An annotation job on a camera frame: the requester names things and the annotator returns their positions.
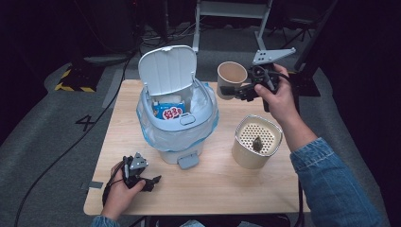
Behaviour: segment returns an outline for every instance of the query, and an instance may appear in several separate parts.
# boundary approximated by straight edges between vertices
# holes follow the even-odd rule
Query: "wooden table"
[[[209,82],[216,91],[217,84]],[[128,215],[258,214],[298,212],[298,178],[289,160],[287,142],[260,169],[246,169],[234,160],[231,148],[235,129],[248,114],[276,123],[263,111],[262,99],[253,102],[223,100],[217,96],[220,119],[216,130],[205,140],[200,163],[181,170],[162,160],[141,132],[136,104],[142,90],[140,80],[125,80],[116,101],[110,126],[94,173],[101,189],[90,188],[84,205],[87,215],[99,215],[101,196],[111,168],[124,155],[139,151],[149,166],[144,178],[162,175],[152,192],[135,197]]]

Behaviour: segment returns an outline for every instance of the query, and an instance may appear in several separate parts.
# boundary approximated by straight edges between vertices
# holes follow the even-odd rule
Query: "person's left hand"
[[[117,168],[118,164],[112,168],[112,174]],[[107,197],[106,204],[103,207],[101,216],[106,218],[118,220],[120,215],[128,209],[133,198],[138,192],[145,186],[145,181],[138,182],[133,188],[128,189],[124,184],[123,171],[121,168],[117,171],[114,176],[113,185],[110,188],[109,196]]]

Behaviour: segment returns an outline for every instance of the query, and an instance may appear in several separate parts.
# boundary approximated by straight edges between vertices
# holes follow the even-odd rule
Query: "person's right hand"
[[[288,76],[287,69],[281,65],[275,64],[274,70]],[[294,104],[294,97],[291,92],[291,84],[286,79],[280,77],[276,94],[273,94],[269,89],[260,84],[256,84],[254,90],[269,103],[270,113],[279,124],[293,119],[294,116],[298,116]]]

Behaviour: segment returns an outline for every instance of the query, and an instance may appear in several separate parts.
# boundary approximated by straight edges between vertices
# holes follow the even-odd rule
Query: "black controller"
[[[254,65],[251,67],[251,73],[248,73],[248,78],[251,80],[250,84],[241,86],[239,88],[230,86],[221,86],[220,91],[224,96],[235,96],[241,100],[253,101],[256,97],[259,97],[257,92],[254,90],[256,84],[261,84],[269,89],[273,94],[278,91],[279,77],[282,74],[274,71],[273,63],[265,63]],[[265,112],[269,111],[269,104],[263,100],[263,107]]]
[[[123,171],[123,179],[125,185],[127,188],[133,188],[138,182],[145,180],[146,184],[144,188],[142,188],[141,191],[152,191],[154,188],[154,185],[157,184],[162,176],[155,177],[153,179],[146,179],[142,178],[140,175],[141,173],[145,170],[145,168],[148,166],[148,162],[146,159],[144,159],[140,153],[136,152],[135,156],[132,157],[123,157],[123,161],[120,163],[118,168],[121,168]],[[113,181],[113,177],[109,180],[107,183],[104,192],[103,192],[103,205],[106,204],[107,197],[109,196],[110,188],[113,185],[115,181]]]

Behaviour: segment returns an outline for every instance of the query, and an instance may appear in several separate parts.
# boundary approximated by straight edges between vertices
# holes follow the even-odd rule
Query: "person's hand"
[[[288,76],[285,67],[275,64],[274,69]],[[260,84],[254,86],[254,90],[269,103],[270,113],[282,127],[290,151],[295,151],[317,138],[298,114],[291,84],[286,79],[280,78],[276,94]]]
[[[288,76],[287,69],[281,65],[275,64],[274,70]],[[256,84],[254,90],[269,103],[270,113],[279,124],[298,116],[294,104],[294,97],[291,92],[291,84],[286,79],[280,77],[276,94],[273,94],[269,89],[260,84]]]
[[[112,174],[117,166],[118,164],[112,168]],[[133,188],[128,189],[124,184],[124,181],[120,181],[122,179],[123,171],[120,168],[114,176],[114,181],[113,185],[111,186],[109,196],[100,214],[101,216],[113,219],[115,221],[117,221],[120,215],[128,209],[135,195],[138,194],[138,192],[140,192],[145,186],[145,181],[142,180]]]

